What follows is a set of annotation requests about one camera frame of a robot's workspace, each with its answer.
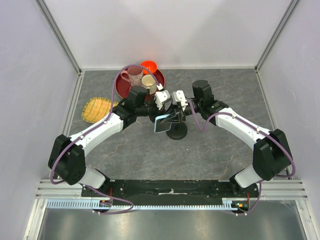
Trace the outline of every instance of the white mug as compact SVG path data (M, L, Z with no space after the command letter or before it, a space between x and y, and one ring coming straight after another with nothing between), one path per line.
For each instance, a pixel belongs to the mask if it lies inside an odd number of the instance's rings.
M156 81L150 74L143 76L143 78L141 79L141 85L145 89L149 89L150 95L154 94L157 91Z

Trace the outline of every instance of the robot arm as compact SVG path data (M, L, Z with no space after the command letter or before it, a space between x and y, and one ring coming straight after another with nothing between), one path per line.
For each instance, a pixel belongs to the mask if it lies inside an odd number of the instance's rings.
M237 136L253 150L252 164L230 178L235 191L262 180L269 181L291 164L284 152L267 137L277 141L291 156L283 131L260 127L235 113L227 104L215 100L211 87L205 80L195 81L192 88L192 102L202 118L207 120L211 115L219 113L210 123Z
M146 94L147 90L145 88L135 87L130 91L128 98L123 99L113 108L108 121L104 117L99 122L70 137L58 136L55 139L49 158L49 168L53 168L58 156L68 145L80 138L61 157L54 173L69 185L80 183L92 186L95 189L100 188L109 179L97 169L87 167L85 157L101 142L133 124L137 117L150 116L150 118L153 118L153 116L162 114L154 101L145 102Z

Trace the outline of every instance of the gray floor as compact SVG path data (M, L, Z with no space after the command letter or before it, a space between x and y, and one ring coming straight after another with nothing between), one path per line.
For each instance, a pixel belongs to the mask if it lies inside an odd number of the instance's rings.
M261 201L248 216L214 210L118 215L47 209L38 240L307 240L295 202Z
M81 113L93 97L111 98L117 71L86 71L70 134L90 126ZM169 92L183 90L193 97L192 83L208 80L215 98L250 121L271 129L266 105L253 69L162 70ZM115 100L120 97L115 93ZM165 133L154 134L148 117L108 138L87 156L88 166L112 179L220 179L252 163L252 150L241 140L216 126L201 134L191 116L187 136L175 141Z

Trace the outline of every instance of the cup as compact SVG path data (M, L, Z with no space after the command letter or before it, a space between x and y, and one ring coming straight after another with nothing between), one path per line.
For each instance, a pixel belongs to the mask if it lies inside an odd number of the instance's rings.
M131 86L141 86L141 79L144 76L142 67L131 66L127 70L121 72L121 78L131 84Z
M143 76L141 79L141 84L145 89L149 89L150 95L157 91L156 81L150 74Z

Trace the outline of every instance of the white enclosure wall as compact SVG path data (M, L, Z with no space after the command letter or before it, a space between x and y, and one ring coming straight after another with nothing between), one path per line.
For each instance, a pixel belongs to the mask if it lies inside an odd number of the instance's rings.
M45 0L81 68L253 67L290 0Z
M260 76L320 223L320 1L302 0Z
M20 240L77 74L33 0L0 9L0 235Z

